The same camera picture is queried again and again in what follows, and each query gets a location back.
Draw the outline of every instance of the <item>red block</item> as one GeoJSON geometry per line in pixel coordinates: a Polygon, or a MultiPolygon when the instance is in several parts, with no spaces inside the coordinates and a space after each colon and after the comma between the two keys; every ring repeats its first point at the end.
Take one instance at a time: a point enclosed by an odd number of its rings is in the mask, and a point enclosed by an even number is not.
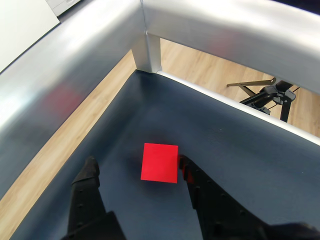
{"type": "Polygon", "coordinates": [[[176,184],[178,181],[178,146],[145,143],[141,180],[176,184]]]}

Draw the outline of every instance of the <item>aluminum rail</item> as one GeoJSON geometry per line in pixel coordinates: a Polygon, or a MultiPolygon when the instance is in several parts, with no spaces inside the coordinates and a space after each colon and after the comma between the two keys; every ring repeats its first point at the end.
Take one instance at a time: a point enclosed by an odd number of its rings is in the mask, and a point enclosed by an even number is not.
{"type": "Polygon", "coordinates": [[[320,16],[270,0],[144,0],[148,34],[320,94],[320,16]]]}
{"type": "Polygon", "coordinates": [[[140,0],[95,0],[0,74],[0,199],[144,35],[140,0]]]}
{"type": "Polygon", "coordinates": [[[160,38],[320,94],[318,15],[269,0],[95,0],[0,74],[0,198],[130,49],[137,69],[161,70],[160,38]]]}

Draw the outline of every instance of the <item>wooden floor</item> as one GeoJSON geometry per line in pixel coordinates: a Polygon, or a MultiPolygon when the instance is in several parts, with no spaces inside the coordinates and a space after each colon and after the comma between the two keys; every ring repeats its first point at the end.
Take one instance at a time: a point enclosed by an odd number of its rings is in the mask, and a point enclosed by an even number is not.
{"type": "MultiPolygon", "coordinates": [[[[228,83],[270,80],[272,76],[234,62],[212,56],[167,40],[161,40],[162,68],[165,72],[203,86],[236,101],[247,95],[228,83]]],[[[0,236],[7,240],[19,226],[38,197],[62,165],[84,139],[119,89],[135,70],[131,51],[92,91],[44,145],[0,200],[0,236]]],[[[261,87],[253,87],[258,92],[261,87]]],[[[320,96],[300,88],[291,106],[288,122],[320,137],[320,96]]],[[[271,115],[279,118],[280,107],[271,115]]]]}

